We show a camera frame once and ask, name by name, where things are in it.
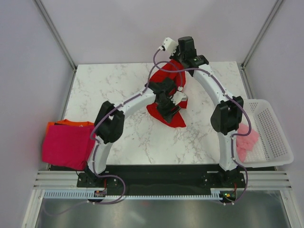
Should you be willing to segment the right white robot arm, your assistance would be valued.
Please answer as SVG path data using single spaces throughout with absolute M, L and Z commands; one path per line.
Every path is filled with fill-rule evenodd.
M 171 59 L 182 64 L 184 69 L 199 82 L 211 98 L 215 109 L 210 118 L 213 129 L 218 133 L 220 159 L 219 165 L 224 170 L 218 174 L 218 183 L 223 187 L 235 181 L 231 170 L 237 167 L 233 160 L 233 137 L 238 132 L 242 120 L 244 100 L 234 96 L 215 76 L 209 61 L 197 54 L 194 39 L 190 36 L 181 37 L 178 41 L 165 38 L 163 46 L 170 53 Z

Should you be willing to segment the red t shirt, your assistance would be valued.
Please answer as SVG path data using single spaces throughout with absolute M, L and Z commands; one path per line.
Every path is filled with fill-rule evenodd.
M 186 77 L 184 72 L 175 73 L 175 70 L 181 70 L 183 69 L 182 64 L 179 62 L 176 62 L 175 60 L 171 60 L 168 63 L 166 63 L 161 70 L 156 71 L 149 80 L 149 88 L 155 87 L 160 92 L 158 94 L 166 94 L 169 98 L 171 98 L 175 92 L 177 91 L 178 87 L 184 87 L 186 84 Z M 160 122 L 164 123 L 165 125 L 172 127 L 172 128 L 178 128 L 178 127 L 186 127 L 186 124 L 181 116 L 181 114 L 178 113 L 174 116 L 171 123 L 167 123 L 162 116 L 159 114 L 159 112 L 156 109 L 156 102 L 147 105 L 146 109 L 148 113 L 154 117 L 155 119 L 159 120 Z M 178 106 L 181 109 L 187 108 L 188 101 L 181 102 L 178 104 Z

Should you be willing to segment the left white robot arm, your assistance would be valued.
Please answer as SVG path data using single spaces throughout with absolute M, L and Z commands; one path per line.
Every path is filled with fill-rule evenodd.
M 148 82 L 144 89 L 121 104 L 105 101 L 96 117 L 94 129 L 89 138 L 94 147 L 86 162 L 85 173 L 88 182 L 99 187 L 104 182 L 106 161 L 110 149 L 123 134 L 125 120 L 148 105 L 156 104 L 156 110 L 164 121 L 170 124 L 180 110 L 183 87 L 177 86 L 170 78 L 162 82 Z

